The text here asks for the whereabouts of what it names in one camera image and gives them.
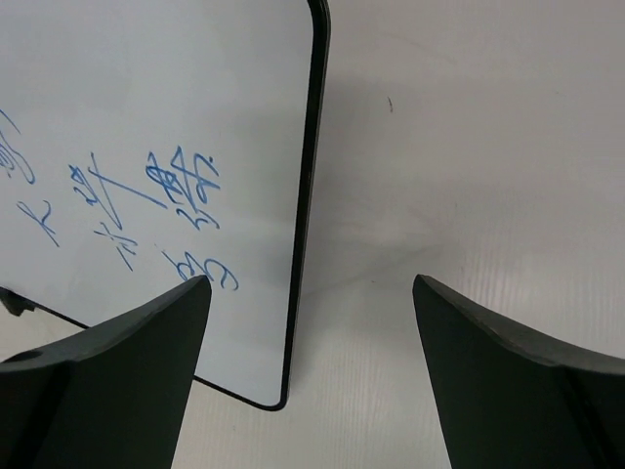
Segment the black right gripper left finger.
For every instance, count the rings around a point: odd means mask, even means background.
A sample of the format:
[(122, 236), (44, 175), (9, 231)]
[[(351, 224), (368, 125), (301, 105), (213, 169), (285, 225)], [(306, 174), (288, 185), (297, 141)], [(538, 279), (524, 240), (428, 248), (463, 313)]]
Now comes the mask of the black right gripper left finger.
[(193, 277), (2, 361), (2, 467), (171, 467), (211, 296)]

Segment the white whiteboard with black frame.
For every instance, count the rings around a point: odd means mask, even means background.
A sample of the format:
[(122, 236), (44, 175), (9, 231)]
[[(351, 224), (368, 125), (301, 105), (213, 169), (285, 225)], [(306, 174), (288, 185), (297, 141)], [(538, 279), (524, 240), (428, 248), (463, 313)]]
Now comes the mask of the white whiteboard with black frame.
[(324, 1), (5, 1), (1, 285), (89, 327), (192, 277), (197, 380), (288, 400)]

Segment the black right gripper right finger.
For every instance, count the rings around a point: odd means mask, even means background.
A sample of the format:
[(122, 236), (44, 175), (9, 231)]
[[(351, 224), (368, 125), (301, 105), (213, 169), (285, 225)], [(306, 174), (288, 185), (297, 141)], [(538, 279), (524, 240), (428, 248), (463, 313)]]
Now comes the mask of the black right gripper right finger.
[(568, 344), (429, 276), (412, 289), (454, 468), (621, 468), (624, 361)]

